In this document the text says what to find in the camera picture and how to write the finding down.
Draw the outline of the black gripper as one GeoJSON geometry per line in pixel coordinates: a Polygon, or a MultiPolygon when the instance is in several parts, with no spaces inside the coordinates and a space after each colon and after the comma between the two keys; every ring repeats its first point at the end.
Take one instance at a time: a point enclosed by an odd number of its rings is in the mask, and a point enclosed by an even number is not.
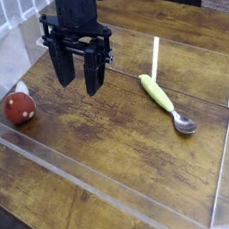
{"type": "Polygon", "coordinates": [[[44,30],[43,44],[49,48],[58,81],[63,87],[72,82],[76,73],[72,53],[84,54],[86,90],[90,96],[103,85],[105,63],[113,58],[109,44],[111,29],[98,23],[99,1],[103,0],[55,0],[57,14],[39,17],[44,30]],[[84,37],[90,38],[94,46],[82,43],[84,37]]]}

